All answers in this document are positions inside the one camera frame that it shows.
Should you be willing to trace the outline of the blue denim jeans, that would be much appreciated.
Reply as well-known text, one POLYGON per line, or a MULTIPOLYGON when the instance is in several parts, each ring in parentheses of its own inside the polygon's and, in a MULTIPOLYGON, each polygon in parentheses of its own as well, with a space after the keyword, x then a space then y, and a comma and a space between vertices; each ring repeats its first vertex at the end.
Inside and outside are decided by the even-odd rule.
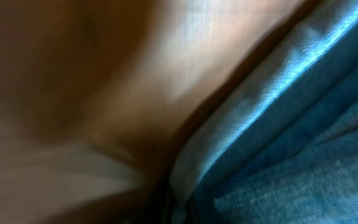
POLYGON ((358 223, 358 0, 322 1, 184 145, 163 223, 358 223))

